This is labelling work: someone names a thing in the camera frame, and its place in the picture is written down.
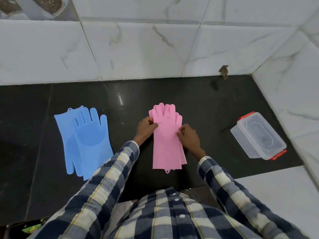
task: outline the person's left hand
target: person's left hand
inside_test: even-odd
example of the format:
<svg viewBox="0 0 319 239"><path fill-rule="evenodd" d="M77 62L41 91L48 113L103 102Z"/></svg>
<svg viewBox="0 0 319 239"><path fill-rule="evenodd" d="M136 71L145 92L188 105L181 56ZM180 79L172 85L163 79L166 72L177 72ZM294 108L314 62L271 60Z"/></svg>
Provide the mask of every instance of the person's left hand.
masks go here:
<svg viewBox="0 0 319 239"><path fill-rule="evenodd" d="M152 117L145 117L142 121L139 122L133 141L136 142L138 146L141 146L143 142L145 142L145 140L152 135L155 128L157 127L158 124L154 123Z"/></svg>

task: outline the hand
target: hand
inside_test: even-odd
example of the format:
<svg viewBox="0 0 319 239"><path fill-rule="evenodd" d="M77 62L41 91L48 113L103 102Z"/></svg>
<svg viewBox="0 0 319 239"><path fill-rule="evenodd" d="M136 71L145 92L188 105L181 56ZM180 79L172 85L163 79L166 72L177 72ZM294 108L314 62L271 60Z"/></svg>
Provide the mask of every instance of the hand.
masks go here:
<svg viewBox="0 0 319 239"><path fill-rule="evenodd" d="M133 141L136 142L138 146L141 146L143 142L145 142L145 140L153 134L155 128L157 127L158 124L154 123L152 117L145 117L139 122Z"/></svg>
<svg viewBox="0 0 319 239"><path fill-rule="evenodd" d="M200 147L200 141L196 131L188 124L181 126L176 134L183 147L188 149L198 161L206 156L205 151Z"/></svg>

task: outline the silicone glove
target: silicone glove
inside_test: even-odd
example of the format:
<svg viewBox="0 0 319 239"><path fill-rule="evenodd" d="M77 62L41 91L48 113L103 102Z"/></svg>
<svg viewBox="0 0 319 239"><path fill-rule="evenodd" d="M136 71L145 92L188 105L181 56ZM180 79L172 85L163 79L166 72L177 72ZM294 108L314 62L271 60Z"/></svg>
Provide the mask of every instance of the silicone glove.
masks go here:
<svg viewBox="0 0 319 239"><path fill-rule="evenodd" d="M153 169L181 169L179 139L176 135L179 126L176 125L175 105L165 109L164 104L155 105L149 112L158 127L154 131Z"/></svg>
<svg viewBox="0 0 319 239"><path fill-rule="evenodd" d="M166 104L165 107L164 107L163 105L160 104L159 106L161 107L162 113L164 115L165 109L167 109L170 105ZM153 117L152 110L149 111L149 116ZM182 125L183 117L180 114L178 114L178 112L175 112L175 116L176 116L176 120L175 120L176 126L178 128L180 128L181 125ZM179 142L179 152L180 152L181 165L187 164L185 153L184 153L184 150L183 150L183 145L181 144L181 142Z"/></svg>
<svg viewBox="0 0 319 239"><path fill-rule="evenodd" d="M108 136L107 118L99 118L95 108L84 107L72 120L74 134L79 146L83 180L89 179L102 163L113 156Z"/></svg>
<svg viewBox="0 0 319 239"><path fill-rule="evenodd" d="M67 112L59 115L54 115L58 128L60 130L63 147L66 172L73 174L74 169L77 176L83 176L82 165L80 159L80 150L73 133L72 119L77 117L77 113L83 110L83 106L72 109L69 108Z"/></svg>

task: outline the black countertop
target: black countertop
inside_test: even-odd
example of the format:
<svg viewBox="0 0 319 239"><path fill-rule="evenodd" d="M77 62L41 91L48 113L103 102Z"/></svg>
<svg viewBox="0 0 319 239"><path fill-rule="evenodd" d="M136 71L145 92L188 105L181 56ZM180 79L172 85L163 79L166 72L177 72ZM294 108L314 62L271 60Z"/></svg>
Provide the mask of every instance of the black countertop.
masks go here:
<svg viewBox="0 0 319 239"><path fill-rule="evenodd" d="M55 114L84 105L108 119L110 142L117 151L131 140L138 122L155 104L175 104L199 135L207 155L234 178L302 165L252 76L117 80L0 87L0 225L51 216L84 184L68 175ZM250 159L230 132L247 113L260 112L287 144L275 161ZM138 199L157 189L203 185L197 161L185 151L182 170L152 169L153 140L141 154L120 201Z"/></svg>

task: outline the shirt cuff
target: shirt cuff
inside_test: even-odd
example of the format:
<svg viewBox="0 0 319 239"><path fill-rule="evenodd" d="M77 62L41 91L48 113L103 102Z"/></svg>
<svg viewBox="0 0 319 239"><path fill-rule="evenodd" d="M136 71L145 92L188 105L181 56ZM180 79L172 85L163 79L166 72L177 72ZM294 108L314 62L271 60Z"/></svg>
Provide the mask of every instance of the shirt cuff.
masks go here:
<svg viewBox="0 0 319 239"><path fill-rule="evenodd" d="M216 163L210 156L205 156L199 161L197 165L197 172L202 177L202 179L204 179L207 171L215 165L218 165L218 163Z"/></svg>
<svg viewBox="0 0 319 239"><path fill-rule="evenodd" d="M128 141L126 142L122 148L129 148L132 150L133 155L134 155L134 160L137 160L138 156L139 156L139 147L138 144L134 141Z"/></svg>

